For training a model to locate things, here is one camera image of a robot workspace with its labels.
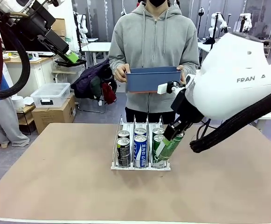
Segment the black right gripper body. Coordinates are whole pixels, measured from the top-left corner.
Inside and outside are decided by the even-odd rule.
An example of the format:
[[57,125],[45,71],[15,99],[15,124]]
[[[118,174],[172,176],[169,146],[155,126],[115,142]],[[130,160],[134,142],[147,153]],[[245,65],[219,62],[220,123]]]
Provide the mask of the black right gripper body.
[[180,90],[171,105],[171,109],[179,115],[175,122],[180,121],[182,124],[199,123],[204,116],[187,100],[185,93],[186,89]]

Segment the green Chilsung cider can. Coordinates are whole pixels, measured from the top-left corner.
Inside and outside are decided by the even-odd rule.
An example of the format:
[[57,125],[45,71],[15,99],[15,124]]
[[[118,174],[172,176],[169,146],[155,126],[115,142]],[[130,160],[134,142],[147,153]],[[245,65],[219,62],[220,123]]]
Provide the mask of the green Chilsung cider can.
[[154,128],[154,129],[152,130],[152,135],[153,135],[153,137],[154,137],[155,135],[163,135],[164,132],[165,132],[165,129],[164,129],[164,128],[162,128],[162,127],[156,127],[156,128]]
[[165,144],[162,144],[164,139],[163,134],[157,134],[153,138],[153,148],[152,148],[152,165],[155,168],[164,168],[165,167]]
[[185,132],[182,131],[170,141],[167,141],[166,138],[163,138],[161,144],[157,148],[157,149],[161,149],[161,151],[156,152],[158,158],[163,161],[168,160],[184,136],[185,136]]

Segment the blue plastic bin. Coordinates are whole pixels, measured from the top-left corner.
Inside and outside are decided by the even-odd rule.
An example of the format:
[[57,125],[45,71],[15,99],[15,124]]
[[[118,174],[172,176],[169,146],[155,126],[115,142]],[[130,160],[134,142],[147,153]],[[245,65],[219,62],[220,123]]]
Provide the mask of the blue plastic bin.
[[170,81],[180,81],[181,70],[174,66],[133,68],[126,74],[126,91],[131,93],[157,92],[158,86]]

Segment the person's right forearm gray sleeve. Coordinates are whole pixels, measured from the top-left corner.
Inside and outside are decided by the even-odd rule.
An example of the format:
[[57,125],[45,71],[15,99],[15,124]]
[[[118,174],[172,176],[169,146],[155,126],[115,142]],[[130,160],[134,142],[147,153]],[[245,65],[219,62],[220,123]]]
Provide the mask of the person's right forearm gray sleeve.
[[121,50],[110,50],[109,60],[112,72],[115,72],[118,66],[126,63],[125,55]]

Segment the person's left hand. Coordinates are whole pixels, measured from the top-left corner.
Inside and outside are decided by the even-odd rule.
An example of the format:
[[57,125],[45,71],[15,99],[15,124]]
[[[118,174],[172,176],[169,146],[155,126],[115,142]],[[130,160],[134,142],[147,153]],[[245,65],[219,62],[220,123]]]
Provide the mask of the person's left hand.
[[187,71],[185,69],[185,67],[183,65],[179,65],[177,67],[177,70],[181,71],[181,79],[180,79],[180,84],[186,84],[186,75],[187,75]]

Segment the black flat tray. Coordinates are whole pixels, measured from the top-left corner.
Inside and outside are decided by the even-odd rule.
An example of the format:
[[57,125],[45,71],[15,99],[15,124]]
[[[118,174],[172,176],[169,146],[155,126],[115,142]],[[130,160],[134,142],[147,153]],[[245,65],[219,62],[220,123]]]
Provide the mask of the black flat tray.
[[57,63],[57,65],[62,66],[62,67],[67,67],[67,68],[76,67],[83,64],[86,65],[86,62],[87,62],[86,60],[81,60],[81,59],[79,59],[76,63],[55,60],[55,63]]

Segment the small white side table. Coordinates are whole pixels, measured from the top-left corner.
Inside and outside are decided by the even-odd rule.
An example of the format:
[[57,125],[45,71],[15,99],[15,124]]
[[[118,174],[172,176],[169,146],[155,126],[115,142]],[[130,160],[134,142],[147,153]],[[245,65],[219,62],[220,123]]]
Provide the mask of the small white side table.
[[54,69],[52,70],[53,80],[55,83],[74,83],[82,74],[81,69]]

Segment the purple jacket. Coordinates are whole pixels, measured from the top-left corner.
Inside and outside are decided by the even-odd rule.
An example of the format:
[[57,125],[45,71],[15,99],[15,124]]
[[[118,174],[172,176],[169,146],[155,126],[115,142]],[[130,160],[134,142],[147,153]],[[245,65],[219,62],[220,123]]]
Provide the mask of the purple jacket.
[[109,59],[83,71],[80,77],[71,84],[71,88],[77,98],[100,100],[103,97],[102,83],[109,83],[116,93],[117,83],[110,68]]

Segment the clear acrylic can rack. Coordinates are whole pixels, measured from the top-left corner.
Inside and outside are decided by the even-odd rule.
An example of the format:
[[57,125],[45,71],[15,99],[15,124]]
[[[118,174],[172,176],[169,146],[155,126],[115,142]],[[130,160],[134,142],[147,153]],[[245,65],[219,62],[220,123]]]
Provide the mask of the clear acrylic can rack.
[[[146,136],[147,136],[147,160],[144,167],[139,166],[139,162],[134,159],[133,157],[133,144],[134,144],[134,129],[142,127],[146,129]],[[146,121],[145,123],[137,122],[134,120],[133,122],[124,122],[123,117],[119,117],[117,130],[115,134],[114,144],[113,144],[113,151],[112,151],[112,162],[111,162],[111,169],[112,170],[144,170],[144,171],[170,171],[170,162],[169,160],[154,163],[152,157],[152,131],[155,128],[164,128],[162,118],[159,119],[156,123],[150,123]],[[119,131],[128,131],[130,134],[130,162],[126,166],[122,166],[119,164],[118,159],[118,150],[117,150],[117,139]]]

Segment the clear plastic storage box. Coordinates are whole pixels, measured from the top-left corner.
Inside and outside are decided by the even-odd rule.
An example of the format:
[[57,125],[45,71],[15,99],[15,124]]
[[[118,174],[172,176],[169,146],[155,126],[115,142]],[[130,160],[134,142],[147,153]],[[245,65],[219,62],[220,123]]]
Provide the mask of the clear plastic storage box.
[[38,108],[61,107],[70,96],[70,83],[48,83],[30,95]]

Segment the white paper roll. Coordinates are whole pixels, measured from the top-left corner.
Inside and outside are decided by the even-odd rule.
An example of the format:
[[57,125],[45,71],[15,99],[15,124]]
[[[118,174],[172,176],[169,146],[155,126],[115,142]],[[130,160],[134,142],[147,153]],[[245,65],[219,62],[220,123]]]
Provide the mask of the white paper roll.
[[26,106],[22,96],[12,96],[11,100],[15,108],[24,108]]

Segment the person in grey hoodie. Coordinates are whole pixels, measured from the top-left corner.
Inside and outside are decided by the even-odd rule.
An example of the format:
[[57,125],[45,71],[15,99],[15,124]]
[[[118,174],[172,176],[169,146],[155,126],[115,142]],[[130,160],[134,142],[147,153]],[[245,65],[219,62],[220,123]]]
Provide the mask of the person in grey hoodie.
[[186,49],[198,49],[194,23],[168,2],[159,7],[141,2],[116,23],[110,50],[121,50],[130,69],[178,67]]

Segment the dark red garment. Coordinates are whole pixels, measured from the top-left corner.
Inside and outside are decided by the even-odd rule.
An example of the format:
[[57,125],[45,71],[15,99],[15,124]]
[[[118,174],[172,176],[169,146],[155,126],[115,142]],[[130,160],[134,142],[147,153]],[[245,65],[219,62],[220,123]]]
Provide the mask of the dark red garment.
[[106,104],[110,105],[117,100],[115,92],[109,83],[102,83],[102,93]]

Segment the black lamp stand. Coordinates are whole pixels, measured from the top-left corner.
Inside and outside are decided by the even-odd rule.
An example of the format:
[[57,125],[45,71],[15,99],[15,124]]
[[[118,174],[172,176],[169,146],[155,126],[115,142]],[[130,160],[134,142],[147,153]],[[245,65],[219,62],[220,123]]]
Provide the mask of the black lamp stand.
[[198,39],[198,42],[200,42],[200,38],[199,38],[199,31],[200,31],[200,25],[201,25],[201,19],[202,19],[202,16],[204,15],[205,11],[204,11],[204,8],[201,7],[198,11],[198,16],[199,16],[199,23],[198,23],[198,29],[197,29],[197,39]]

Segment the wooden shelf rack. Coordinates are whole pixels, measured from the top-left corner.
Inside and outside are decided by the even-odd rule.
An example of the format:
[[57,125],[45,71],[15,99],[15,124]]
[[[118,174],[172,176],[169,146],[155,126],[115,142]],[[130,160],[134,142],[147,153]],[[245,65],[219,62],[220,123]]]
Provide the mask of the wooden shelf rack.
[[267,58],[271,50],[271,39],[263,39],[261,40],[261,42],[264,45],[264,54],[265,54],[265,57]]

